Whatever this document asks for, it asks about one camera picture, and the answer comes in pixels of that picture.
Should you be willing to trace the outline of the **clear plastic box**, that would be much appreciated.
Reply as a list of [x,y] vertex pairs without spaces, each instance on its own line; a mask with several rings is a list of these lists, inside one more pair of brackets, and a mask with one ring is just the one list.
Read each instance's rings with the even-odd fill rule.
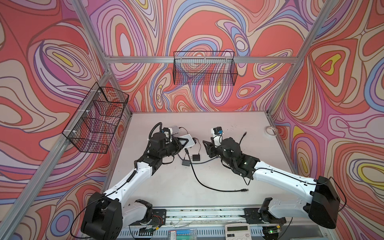
[[168,240],[196,240],[196,229],[178,229],[168,231]]

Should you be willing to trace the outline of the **small black adapter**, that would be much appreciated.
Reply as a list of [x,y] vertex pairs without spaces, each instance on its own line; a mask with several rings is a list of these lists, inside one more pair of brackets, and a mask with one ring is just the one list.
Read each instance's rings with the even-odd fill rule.
[[191,166],[191,161],[187,159],[186,156],[182,157],[180,154],[178,154],[178,157],[182,161],[182,166],[190,167]]

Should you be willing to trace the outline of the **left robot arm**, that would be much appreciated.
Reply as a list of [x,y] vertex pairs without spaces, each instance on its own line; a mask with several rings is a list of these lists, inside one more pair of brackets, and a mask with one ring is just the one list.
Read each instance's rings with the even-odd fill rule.
[[134,161],[134,168],[110,189],[94,193],[83,209],[80,231],[85,239],[115,240],[123,228],[133,223],[151,224],[153,206],[138,199],[127,206],[132,194],[164,165],[163,159],[174,158],[182,150],[195,145],[189,134],[178,137],[177,128],[164,128],[161,122],[150,131],[147,146]]

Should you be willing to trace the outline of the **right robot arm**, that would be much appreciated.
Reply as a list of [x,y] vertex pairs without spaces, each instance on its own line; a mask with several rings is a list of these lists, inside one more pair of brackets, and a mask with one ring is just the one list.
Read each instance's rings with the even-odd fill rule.
[[331,179],[302,177],[275,168],[260,159],[246,155],[233,138],[222,142],[211,138],[203,141],[209,157],[218,157],[236,175],[244,179],[265,182],[296,196],[296,200],[266,200],[266,214],[276,219],[309,218],[327,229],[335,229],[341,198]]

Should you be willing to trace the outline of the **white network switch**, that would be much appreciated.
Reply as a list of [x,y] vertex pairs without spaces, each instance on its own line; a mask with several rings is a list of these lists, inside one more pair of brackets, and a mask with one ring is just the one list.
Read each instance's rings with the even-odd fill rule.
[[183,149],[193,147],[196,142],[190,134],[178,137],[178,141],[182,145]]
[[177,125],[168,127],[168,129],[170,130],[171,135],[175,135],[175,134],[178,134],[180,132],[180,128]]

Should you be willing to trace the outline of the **white calculator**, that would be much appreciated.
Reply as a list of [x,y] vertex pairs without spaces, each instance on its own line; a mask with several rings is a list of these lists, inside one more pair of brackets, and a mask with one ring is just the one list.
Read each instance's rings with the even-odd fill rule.
[[251,240],[251,228],[247,223],[225,225],[226,240]]

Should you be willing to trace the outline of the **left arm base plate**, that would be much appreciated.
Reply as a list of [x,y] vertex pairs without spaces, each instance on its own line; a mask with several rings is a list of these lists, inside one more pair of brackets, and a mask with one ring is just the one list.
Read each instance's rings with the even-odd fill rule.
[[154,209],[150,210],[150,220],[149,225],[154,227],[161,227],[166,223],[167,210],[166,209]]

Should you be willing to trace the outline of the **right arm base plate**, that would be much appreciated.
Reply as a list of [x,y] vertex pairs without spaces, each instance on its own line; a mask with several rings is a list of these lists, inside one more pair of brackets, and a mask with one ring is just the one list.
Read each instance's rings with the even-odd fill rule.
[[259,208],[245,208],[244,214],[240,215],[248,224],[277,224],[284,225],[286,218],[276,218],[267,210],[260,210]]

